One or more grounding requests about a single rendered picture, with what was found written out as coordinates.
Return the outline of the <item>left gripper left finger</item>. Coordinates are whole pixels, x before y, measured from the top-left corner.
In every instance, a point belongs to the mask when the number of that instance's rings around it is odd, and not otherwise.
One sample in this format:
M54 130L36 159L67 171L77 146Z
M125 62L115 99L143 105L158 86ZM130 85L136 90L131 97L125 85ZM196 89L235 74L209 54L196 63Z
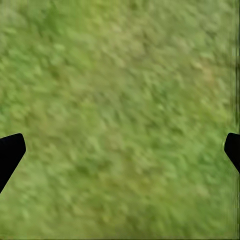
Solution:
M26 153L22 133L0 138L0 193Z

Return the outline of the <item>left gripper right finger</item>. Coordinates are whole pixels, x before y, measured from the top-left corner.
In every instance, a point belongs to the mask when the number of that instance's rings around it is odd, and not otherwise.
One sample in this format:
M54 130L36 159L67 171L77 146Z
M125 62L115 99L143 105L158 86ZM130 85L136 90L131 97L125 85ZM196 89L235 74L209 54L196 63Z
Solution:
M227 135L224 151L240 173L240 135L229 133Z

